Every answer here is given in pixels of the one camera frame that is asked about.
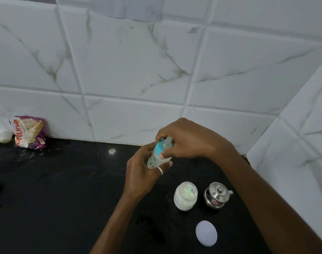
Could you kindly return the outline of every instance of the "right hand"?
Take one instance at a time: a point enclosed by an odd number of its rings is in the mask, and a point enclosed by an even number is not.
[[[174,146],[164,150],[160,158],[179,157],[195,158],[206,157],[212,159],[225,149],[234,149],[234,146],[216,132],[205,128],[185,118],[180,118],[159,130],[155,142],[171,136]]]

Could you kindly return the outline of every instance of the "silver ring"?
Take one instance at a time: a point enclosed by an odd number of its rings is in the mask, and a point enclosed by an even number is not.
[[[163,171],[162,171],[161,167],[158,167],[158,169],[160,169],[161,175],[163,175]]]

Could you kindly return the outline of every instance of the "black countertop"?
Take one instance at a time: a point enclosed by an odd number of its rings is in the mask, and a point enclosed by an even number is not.
[[[0,254],[88,253],[121,196],[126,162],[139,148],[59,139],[48,139],[48,144],[44,150],[0,144]],[[204,158],[172,161],[138,204],[120,253],[270,253],[218,166]],[[186,212],[173,201],[184,181],[199,191],[197,203]],[[214,181],[235,193],[218,212],[202,197]],[[217,230],[213,247],[196,238],[202,220]]]

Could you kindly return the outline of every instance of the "round lid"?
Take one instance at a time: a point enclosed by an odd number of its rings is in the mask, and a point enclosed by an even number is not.
[[[196,237],[206,247],[213,246],[218,239],[218,233],[212,223],[203,220],[196,226]]]
[[[211,183],[209,185],[209,193],[218,202],[225,203],[229,200],[229,192],[222,183]]]

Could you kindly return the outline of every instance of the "steel lid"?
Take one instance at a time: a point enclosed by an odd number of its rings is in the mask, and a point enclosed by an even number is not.
[[[214,200],[220,203],[225,203],[229,200],[229,192],[222,183],[211,183],[209,185],[209,193],[214,198]]]

